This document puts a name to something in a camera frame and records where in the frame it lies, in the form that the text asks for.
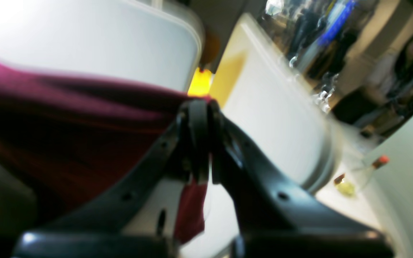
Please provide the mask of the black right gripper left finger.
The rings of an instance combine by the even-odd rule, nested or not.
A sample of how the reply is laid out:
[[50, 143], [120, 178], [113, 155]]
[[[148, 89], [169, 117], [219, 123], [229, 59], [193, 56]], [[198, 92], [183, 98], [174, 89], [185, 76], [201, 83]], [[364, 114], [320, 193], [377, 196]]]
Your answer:
[[74, 212], [25, 232], [14, 258], [175, 258], [185, 185], [209, 180], [209, 103], [182, 104], [176, 119], [118, 183]]

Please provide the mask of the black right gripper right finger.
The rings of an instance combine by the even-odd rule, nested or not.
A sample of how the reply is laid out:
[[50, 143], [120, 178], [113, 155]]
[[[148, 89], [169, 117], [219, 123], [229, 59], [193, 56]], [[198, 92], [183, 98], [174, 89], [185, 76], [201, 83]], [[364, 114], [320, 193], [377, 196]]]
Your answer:
[[284, 175], [210, 102], [212, 180], [231, 196], [231, 258], [393, 258], [384, 234], [327, 207]]

